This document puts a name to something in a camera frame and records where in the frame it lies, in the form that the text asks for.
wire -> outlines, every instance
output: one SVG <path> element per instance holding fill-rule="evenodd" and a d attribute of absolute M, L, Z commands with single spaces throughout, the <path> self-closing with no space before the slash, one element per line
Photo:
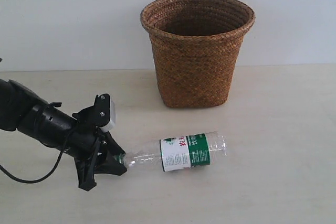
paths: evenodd
<path fill-rule="evenodd" d="M 46 176 L 44 176 L 40 179 L 37 179 L 37 180 L 24 180 L 24 179 L 20 179 L 20 178 L 15 177 L 13 174 L 11 174 L 9 171 L 7 171 L 2 165 L 0 165 L 0 170 L 4 174 L 6 174 L 9 178 L 11 178 L 12 180 L 15 180 L 15 181 L 23 183 L 23 184 L 36 184 L 36 183 L 42 182 L 43 180 L 46 180 L 48 177 L 50 177 L 54 173 L 54 171 L 58 167 L 59 162 L 61 161 L 62 155 L 63 155 L 63 153 L 66 149 L 66 145 L 67 145 L 67 142 L 69 140 L 69 137 L 75 130 L 76 130 L 76 127 L 74 127 L 72 130 L 70 130 L 70 132 L 67 134 L 66 139 L 65 139 L 64 144 L 63 144 L 63 147 L 62 147 L 62 149 L 61 149 L 61 151 L 58 155 L 58 158 L 56 160 L 56 163 L 55 163 L 54 167 L 51 169 L 51 171 Z"/>

bottle label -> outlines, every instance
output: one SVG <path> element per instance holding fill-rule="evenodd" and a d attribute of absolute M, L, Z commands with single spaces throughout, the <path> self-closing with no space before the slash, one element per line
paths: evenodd
<path fill-rule="evenodd" d="M 179 170 L 210 164 L 205 134 L 160 140 L 163 170 Z"/>

white backdrop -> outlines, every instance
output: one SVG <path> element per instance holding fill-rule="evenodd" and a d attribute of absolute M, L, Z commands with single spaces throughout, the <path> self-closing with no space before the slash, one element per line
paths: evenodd
<path fill-rule="evenodd" d="M 153 0 L 0 0 L 0 71 L 153 68 Z M 256 12 L 239 65 L 336 62 L 336 0 L 241 0 Z"/>

plastic bottle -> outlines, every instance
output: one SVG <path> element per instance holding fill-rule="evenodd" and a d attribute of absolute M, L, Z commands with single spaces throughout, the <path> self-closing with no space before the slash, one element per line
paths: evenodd
<path fill-rule="evenodd" d="M 164 172 L 213 164 L 225 156 L 225 140 L 218 132 L 150 141 L 138 150 L 115 157 L 127 169 Z"/>

table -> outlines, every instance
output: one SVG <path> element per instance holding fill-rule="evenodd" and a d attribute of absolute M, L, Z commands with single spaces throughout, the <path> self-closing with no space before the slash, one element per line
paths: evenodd
<path fill-rule="evenodd" d="M 335 223 L 336 65 L 237 67 L 229 100 L 209 109 L 169 109 L 153 70 L 0 73 L 71 114 L 109 93 L 111 134 L 126 150 L 164 137 L 220 131 L 227 155 L 178 173 L 129 170 L 77 188 L 65 155 L 46 181 L 0 175 L 0 223 Z M 58 152 L 0 132 L 0 163 L 24 179 L 45 175 Z"/>

